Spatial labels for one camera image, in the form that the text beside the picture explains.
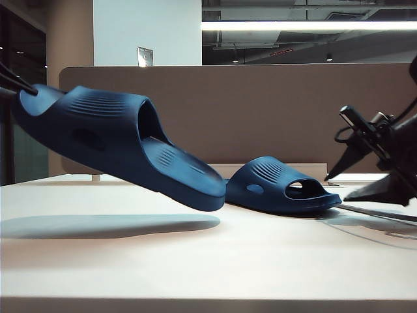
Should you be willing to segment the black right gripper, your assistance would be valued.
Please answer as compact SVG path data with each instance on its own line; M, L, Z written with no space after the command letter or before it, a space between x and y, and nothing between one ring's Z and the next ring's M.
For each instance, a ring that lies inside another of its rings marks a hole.
M349 193L343 200L407 206L411 196L416 195L416 116L397 124L393 116L379 112L371 121L379 135L374 148L380 158L377 166L390 174ZM357 136L336 138L335 141L345 143L347 148L325 181L343 173L372 152L369 145Z

